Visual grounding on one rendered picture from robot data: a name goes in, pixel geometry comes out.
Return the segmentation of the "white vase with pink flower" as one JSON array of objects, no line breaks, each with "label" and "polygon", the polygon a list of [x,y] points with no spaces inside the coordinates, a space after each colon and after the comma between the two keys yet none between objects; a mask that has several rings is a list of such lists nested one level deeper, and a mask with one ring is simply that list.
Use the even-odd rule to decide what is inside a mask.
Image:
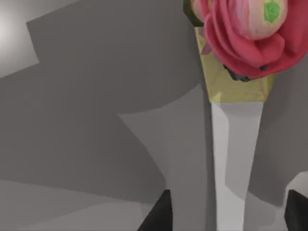
[{"label": "white vase with pink flower", "polygon": [[209,101],[216,228],[244,231],[263,105],[277,73],[308,53],[308,0],[183,0]]}]

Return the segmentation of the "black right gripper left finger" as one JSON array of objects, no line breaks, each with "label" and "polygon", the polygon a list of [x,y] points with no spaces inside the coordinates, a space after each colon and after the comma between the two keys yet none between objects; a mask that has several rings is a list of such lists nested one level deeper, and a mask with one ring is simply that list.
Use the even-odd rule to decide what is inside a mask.
[{"label": "black right gripper left finger", "polygon": [[173,208],[170,190],[164,190],[137,231],[173,231]]}]

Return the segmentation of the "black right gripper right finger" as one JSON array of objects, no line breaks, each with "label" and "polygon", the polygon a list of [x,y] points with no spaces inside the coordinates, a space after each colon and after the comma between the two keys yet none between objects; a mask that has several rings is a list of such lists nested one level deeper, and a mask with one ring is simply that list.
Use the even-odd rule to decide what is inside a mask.
[{"label": "black right gripper right finger", "polygon": [[308,198],[289,190],[284,219],[288,231],[308,231]]}]

